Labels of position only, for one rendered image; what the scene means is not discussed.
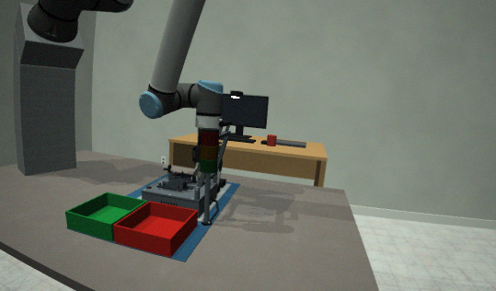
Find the green bin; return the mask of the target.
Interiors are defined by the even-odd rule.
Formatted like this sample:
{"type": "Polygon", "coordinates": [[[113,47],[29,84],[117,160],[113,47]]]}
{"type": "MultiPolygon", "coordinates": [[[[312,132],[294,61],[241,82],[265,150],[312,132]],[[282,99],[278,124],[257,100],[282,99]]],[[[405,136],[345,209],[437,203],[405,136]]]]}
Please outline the green bin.
{"type": "Polygon", "coordinates": [[[105,192],[65,211],[67,227],[113,242],[113,225],[145,203],[148,201],[105,192]]]}

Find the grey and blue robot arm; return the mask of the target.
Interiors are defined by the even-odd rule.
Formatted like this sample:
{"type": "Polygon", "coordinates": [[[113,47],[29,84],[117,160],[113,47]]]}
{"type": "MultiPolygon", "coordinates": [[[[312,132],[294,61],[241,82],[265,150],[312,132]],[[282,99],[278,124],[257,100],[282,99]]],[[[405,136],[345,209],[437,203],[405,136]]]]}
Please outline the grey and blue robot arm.
{"type": "MultiPolygon", "coordinates": [[[[179,83],[205,1],[173,0],[148,90],[139,98],[142,113],[150,119],[195,108],[197,128],[219,129],[223,85],[207,80],[179,83]]],[[[120,13],[132,4],[133,0],[39,0],[27,22],[43,39],[65,43],[75,39],[82,10],[120,13]]]]}

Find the red open-top bin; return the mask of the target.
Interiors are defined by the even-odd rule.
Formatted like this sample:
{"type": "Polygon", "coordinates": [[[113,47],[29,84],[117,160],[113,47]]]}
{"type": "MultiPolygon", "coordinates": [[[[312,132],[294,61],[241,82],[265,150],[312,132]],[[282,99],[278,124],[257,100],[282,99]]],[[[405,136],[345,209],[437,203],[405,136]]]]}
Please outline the red open-top bin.
{"type": "Polygon", "coordinates": [[[113,225],[114,240],[171,258],[197,226],[198,210],[149,201],[113,225]]]}

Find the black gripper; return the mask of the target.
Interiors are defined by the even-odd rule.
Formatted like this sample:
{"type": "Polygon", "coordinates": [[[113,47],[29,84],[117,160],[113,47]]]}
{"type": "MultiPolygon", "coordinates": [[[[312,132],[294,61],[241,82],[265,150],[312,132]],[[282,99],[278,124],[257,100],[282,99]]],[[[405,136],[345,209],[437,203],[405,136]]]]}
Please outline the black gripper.
{"type": "MultiPolygon", "coordinates": [[[[194,146],[192,148],[192,161],[194,161],[194,171],[192,173],[192,175],[195,175],[196,176],[196,179],[199,179],[199,174],[201,173],[200,172],[200,144],[201,144],[201,130],[200,128],[198,128],[198,145],[194,146]],[[195,152],[194,152],[195,150],[195,152]],[[194,152],[194,157],[193,157],[193,152],[194,152]],[[198,163],[197,163],[198,162],[198,163]]],[[[221,171],[222,171],[222,166],[223,166],[223,160],[221,160],[221,163],[220,163],[220,166],[219,166],[219,169],[217,171],[217,182],[219,185],[219,181],[220,181],[220,176],[221,176],[221,171]]]]}

